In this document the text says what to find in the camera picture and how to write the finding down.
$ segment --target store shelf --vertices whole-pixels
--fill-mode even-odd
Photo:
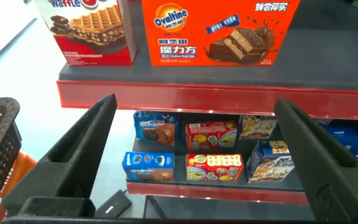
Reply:
[[[358,119],[358,8],[304,0],[272,67],[152,67],[141,5],[131,3],[139,51],[132,67],[60,72],[63,107],[114,92],[119,109],[272,114],[285,97],[314,117]]]
[[[175,153],[175,181],[174,182],[133,182],[127,181],[130,194],[146,194],[172,197],[213,198],[223,200],[240,200],[254,202],[274,202],[308,204],[303,187],[293,170],[279,182],[247,183],[244,173],[237,181],[187,181],[186,153],[202,153],[202,151],[188,152],[184,139],[173,146],[164,146],[135,139],[135,152],[174,152]],[[219,149],[216,153],[241,153],[246,161],[254,148],[256,141],[239,141],[235,148]]]

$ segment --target red and yellow box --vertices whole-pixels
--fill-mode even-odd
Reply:
[[[187,148],[214,149],[234,147],[237,126],[234,121],[210,121],[186,125]]]
[[[240,154],[187,154],[187,180],[237,180],[244,168]]]
[[[300,0],[142,0],[152,65],[273,65]]]

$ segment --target candy box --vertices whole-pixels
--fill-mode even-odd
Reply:
[[[186,125],[187,148],[234,147],[237,126],[234,121],[210,121]]]
[[[240,116],[241,133],[239,139],[269,138],[276,127],[277,120],[273,116]]]
[[[174,146],[178,139],[178,115],[157,111],[134,113],[136,137]]]
[[[294,168],[284,141],[258,142],[246,164],[248,182],[283,180]]]
[[[273,65],[299,2],[142,0],[152,65]]]
[[[187,154],[187,180],[237,180],[243,163],[240,154]]]
[[[173,181],[173,153],[127,152],[122,166],[129,180]]]
[[[69,65],[132,65],[128,0],[34,0]]]

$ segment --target gray shelf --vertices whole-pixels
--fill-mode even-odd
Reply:
[[[358,90],[358,8],[342,0],[302,0],[272,67],[152,67],[140,2],[131,13],[139,45],[132,67],[66,64],[59,79]]]
[[[244,162],[249,157],[250,152],[254,148],[256,141],[239,141],[236,148],[226,150],[218,149],[215,153],[241,153]],[[247,183],[245,172],[241,174],[237,181],[187,181],[186,179],[186,153],[202,153],[200,151],[187,151],[184,144],[178,144],[176,147],[164,146],[152,142],[143,142],[135,139],[134,152],[174,152],[175,153],[175,173],[174,182],[153,182],[148,181],[149,184],[176,184],[176,185],[192,185],[199,187],[233,187],[240,189],[262,189],[262,190],[285,190],[292,192],[303,192],[303,187],[299,181],[296,170],[292,170],[290,174],[279,182],[261,182],[261,183]]]

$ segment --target cookie package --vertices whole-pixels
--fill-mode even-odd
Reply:
[[[148,142],[174,146],[178,140],[178,115],[157,111],[134,113],[136,137]]]
[[[281,181],[294,167],[284,141],[259,141],[248,158],[246,175],[249,183]]]
[[[128,180],[173,181],[173,153],[127,152],[122,166]]]
[[[186,125],[189,150],[234,147],[237,125],[234,121],[210,121]]]
[[[128,0],[34,0],[69,65],[132,65]]]
[[[142,0],[152,65],[273,65],[299,3]]]
[[[274,116],[240,116],[241,133],[239,139],[266,138],[272,134],[277,120]]]
[[[187,180],[237,180],[244,168],[240,154],[187,154]]]

